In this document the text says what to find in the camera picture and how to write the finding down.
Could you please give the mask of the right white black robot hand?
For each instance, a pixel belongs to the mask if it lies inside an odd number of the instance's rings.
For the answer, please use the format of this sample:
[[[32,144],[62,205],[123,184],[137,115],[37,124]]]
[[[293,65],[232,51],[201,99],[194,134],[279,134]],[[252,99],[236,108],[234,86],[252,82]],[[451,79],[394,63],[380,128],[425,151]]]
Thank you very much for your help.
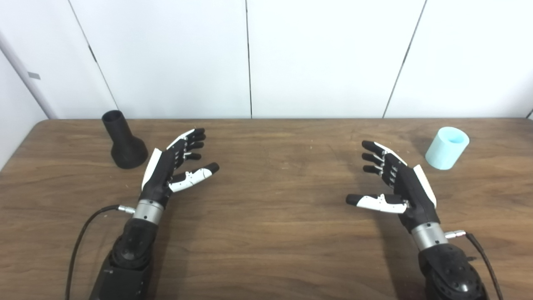
[[[364,165],[363,171],[374,173],[392,189],[392,194],[349,194],[345,201],[359,208],[395,213],[401,224],[411,233],[425,223],[440,223],[436,212],[437,199],[420,165],[411,167],[390,148],[362,141],[365,148],[361,157],[372,165]]]

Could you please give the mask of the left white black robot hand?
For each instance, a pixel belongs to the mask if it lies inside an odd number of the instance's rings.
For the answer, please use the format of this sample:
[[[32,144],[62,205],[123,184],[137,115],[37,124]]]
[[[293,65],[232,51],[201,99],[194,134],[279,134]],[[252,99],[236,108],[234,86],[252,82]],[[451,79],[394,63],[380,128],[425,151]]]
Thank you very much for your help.
[[[182,173],[177,169],[186,161],[198,161],[202,156],[192,152],[204,146],[204,128],[191,129],[179,135],[165,150],[155,148],[145,169],[139,200],[167,207],[172,194],[188,189],[214,175],[220,166],[213,162]]]

